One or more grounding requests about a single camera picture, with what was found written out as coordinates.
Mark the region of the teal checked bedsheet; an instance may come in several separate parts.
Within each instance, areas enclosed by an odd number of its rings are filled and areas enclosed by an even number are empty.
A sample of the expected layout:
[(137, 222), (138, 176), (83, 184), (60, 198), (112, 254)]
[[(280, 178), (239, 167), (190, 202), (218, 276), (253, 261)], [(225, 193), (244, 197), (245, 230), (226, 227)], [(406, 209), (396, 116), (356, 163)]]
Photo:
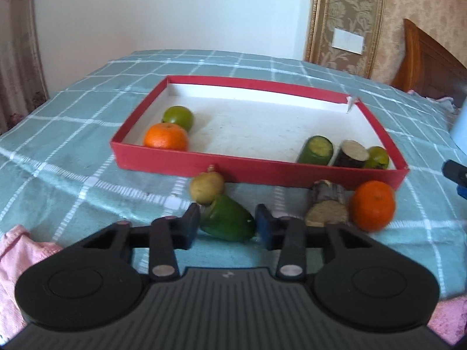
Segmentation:
[(312, 63), (228, 51), (136, 51), (58, 92), (1, 136), (1, 230), (24, 226), (38, 242), (68, 246), (120, 220), (146, 225), (179, 216), (188, 180), (126, 171), (110, 141), (164, 76), (279, 81), (349, 92), (397, 144), (410, 172), (393, 222), (375, 239), (427, 267), (442, 298), (466, 292), (466, 201), (442, 175), (466, 156), (449, 135), (452, 116), (421, 97)]

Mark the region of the dark sugarcane piece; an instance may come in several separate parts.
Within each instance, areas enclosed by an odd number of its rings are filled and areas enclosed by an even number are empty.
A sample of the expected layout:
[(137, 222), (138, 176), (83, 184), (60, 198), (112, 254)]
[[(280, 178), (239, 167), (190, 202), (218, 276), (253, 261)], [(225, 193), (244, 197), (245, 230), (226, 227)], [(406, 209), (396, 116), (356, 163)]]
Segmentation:
[(349, 212), (345, 188), (328, 180), (315, 182), (309, 192), (310, 207), (305, 215), (308, 227), (322, 228), (330, 224), (347, 224)]

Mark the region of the small orange mandarin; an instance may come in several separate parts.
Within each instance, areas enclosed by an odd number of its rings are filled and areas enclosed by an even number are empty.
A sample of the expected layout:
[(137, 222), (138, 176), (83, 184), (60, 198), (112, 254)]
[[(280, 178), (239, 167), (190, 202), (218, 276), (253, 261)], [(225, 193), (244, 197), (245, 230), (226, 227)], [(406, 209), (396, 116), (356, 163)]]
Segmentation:
[(394, 190), (380, 181), (369, 181), (359, 186), (349, 202), (351, 222), (366, 232), (378, 232), (385, 228), (395, 211)]

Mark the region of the green cucumber end piece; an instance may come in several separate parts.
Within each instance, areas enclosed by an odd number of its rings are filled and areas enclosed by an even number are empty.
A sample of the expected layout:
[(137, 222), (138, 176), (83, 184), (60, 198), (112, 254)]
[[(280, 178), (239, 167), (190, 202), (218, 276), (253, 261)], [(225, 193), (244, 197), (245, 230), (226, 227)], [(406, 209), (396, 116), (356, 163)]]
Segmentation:
[(256, 235), (257, 222), (241, 204), (221, 195), (202, 214), (200, 229), (218, 239), (244, 242)]

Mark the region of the white wall switch plate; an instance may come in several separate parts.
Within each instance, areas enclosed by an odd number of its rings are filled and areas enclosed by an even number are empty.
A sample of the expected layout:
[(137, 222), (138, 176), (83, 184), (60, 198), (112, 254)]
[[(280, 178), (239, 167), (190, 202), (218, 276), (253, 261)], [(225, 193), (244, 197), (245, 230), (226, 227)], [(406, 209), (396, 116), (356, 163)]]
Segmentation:
[(332, 47), (361, 55), (364, 51), (364, 37), (343, 29), (334, 28), (332, 35)]

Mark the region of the green cucumber cut piece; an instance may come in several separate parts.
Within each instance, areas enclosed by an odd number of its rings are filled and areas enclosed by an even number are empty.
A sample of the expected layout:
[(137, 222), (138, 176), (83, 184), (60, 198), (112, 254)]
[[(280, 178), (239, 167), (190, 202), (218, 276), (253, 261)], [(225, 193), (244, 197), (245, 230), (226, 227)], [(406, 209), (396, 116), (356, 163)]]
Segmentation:
[(327, 166), (334, 154), (334, 146), (327, 137), (310, 137), (298, 156), (297, 162), (305, 165)]

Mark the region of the large green tomato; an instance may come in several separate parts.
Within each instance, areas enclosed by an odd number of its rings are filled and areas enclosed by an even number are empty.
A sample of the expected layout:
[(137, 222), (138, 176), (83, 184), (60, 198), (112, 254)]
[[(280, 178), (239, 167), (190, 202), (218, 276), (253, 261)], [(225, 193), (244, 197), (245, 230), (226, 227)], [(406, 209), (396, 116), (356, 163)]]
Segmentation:
[(176, 105), (171, 106), (164, 112), (161, 121), (176, 124), (189, 132), (194, 125), (195, 116), (188, 108)]

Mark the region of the wooden headboard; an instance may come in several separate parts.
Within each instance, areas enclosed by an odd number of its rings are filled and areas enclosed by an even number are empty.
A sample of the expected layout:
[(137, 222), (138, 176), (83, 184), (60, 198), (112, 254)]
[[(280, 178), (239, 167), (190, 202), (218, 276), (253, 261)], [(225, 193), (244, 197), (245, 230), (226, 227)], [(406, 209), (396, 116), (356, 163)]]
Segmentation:
[(415, 23), (404, 19), (405, 56), (391, 86), (422, 97), (451, 97), (460, 108), (466, 99), (466, 67)]

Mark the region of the red cardboard tray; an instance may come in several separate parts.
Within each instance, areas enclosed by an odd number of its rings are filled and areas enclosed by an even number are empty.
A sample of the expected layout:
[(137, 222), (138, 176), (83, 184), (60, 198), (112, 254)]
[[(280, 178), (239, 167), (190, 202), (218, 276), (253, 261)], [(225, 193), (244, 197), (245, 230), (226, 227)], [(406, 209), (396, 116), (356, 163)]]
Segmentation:
[[(147, 148), (147, 130), (180, 105), (195, 116), (188, 149)], [(299, 164), (309, 137), (321, 135), (335, 148), (345, 140), (383, 147), (385, 170)], [(192, 177), (210, 166), (233, 183), (309, 187), (327, 179), (353, 190), (379, 180), (397, 188), (408, 165), (382, 124), (347, 93), (243, 78), (170, 75), (133, 110), (110, 142), (119, 167)]]

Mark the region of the small green tomato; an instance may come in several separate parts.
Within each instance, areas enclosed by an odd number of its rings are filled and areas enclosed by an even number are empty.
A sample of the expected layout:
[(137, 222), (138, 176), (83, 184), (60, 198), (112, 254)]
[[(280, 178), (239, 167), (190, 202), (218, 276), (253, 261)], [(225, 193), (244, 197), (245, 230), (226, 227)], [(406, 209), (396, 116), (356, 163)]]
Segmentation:
[(372, 146), (367, 152), (369, 157), (363, 165), (364, 168), (385, 170), (389, 167), (389, 155), (383, 147)]

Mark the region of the brown small pear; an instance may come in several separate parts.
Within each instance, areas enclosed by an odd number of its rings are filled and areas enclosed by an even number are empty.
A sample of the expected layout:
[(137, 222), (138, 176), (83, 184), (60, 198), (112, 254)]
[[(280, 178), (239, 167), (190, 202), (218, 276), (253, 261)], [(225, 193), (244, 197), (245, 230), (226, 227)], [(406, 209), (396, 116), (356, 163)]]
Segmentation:
[(200, 205), (210, 205), (224, 193), (225, 180), (215, 165), (194, 177), (189, 186), (191, 199)]

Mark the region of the brown patterned curtain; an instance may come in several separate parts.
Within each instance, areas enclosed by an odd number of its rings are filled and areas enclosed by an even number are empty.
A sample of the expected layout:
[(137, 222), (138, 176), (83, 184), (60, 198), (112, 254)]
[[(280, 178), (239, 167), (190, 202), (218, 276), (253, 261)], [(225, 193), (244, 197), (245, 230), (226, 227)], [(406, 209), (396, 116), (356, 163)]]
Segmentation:
[(1, 132), (48, 99), (36, 34), (34, 0), (0, 0)]

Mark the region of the large orange mandarin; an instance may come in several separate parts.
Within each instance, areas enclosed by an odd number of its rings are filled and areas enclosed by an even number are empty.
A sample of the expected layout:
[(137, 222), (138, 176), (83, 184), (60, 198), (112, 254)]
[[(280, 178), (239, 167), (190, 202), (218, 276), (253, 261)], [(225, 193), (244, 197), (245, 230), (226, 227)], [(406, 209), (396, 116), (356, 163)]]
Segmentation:
[(149, 148), (187, 151), (188, 133), (177, 124), (161, 122), (146, 131), (142, 143)]

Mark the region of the pink towel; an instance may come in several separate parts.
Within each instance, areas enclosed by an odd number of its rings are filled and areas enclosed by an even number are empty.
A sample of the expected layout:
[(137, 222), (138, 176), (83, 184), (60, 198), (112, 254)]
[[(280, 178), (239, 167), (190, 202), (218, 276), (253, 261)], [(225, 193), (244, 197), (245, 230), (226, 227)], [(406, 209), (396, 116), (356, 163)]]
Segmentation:
[[(29, 267), (58, 253), (55, 243), (40, 243), (17, 225), (1, 237), (1, 343), (8, 342), (24, 327), (25, 320), (14, 298), (20, 275)], [(439, 302), (428, 324), (429, 328), (449, 344), (466, 335), (466, 296)]]

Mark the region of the gold framed wallpaper panel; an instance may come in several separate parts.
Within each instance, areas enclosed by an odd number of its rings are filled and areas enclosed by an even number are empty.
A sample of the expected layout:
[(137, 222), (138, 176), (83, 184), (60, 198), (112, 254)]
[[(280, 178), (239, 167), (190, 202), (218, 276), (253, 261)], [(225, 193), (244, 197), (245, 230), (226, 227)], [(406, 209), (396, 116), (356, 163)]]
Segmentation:
[[(304, 59), (363, 78), (372, 74), (385, 0), (311, 0)], [(364, 37), (361, 55), (332, 47), (334, 28)]]

